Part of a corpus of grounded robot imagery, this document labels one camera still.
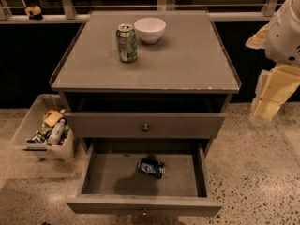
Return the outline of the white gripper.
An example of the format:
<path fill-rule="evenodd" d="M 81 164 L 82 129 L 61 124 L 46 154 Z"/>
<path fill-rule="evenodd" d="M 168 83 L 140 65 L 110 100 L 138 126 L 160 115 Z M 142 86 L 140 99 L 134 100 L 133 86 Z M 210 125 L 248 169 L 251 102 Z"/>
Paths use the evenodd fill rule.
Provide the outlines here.
<path fill-rule="evenodd" d="M 246 46 L 265 49 L 267 58 L 281 63 L 262 73 L 265 84 L 252 108 L 255 117 L 271 120 L 300 86 L 300 0 L 286 0 L 269 24 L 247 40 Z"/>

